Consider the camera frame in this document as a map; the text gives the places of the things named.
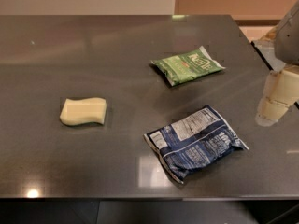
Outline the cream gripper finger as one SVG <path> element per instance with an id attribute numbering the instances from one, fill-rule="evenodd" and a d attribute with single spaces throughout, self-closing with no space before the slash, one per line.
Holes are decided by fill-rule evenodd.
<path id="1" fill-rule="evenodd" d="M 270 127 L 276 124 L 288 109 L 289 107 L 283 103 L 262 98 L 257 107 L 255 120 L 260 126 Z"/>
<path id="2" fill-rule="evenodd" d="M 292 106 L 299 100 L 299 66 L 287 65 L 279 72 L 271 71 L 263 94 L 272 102 Z"/>

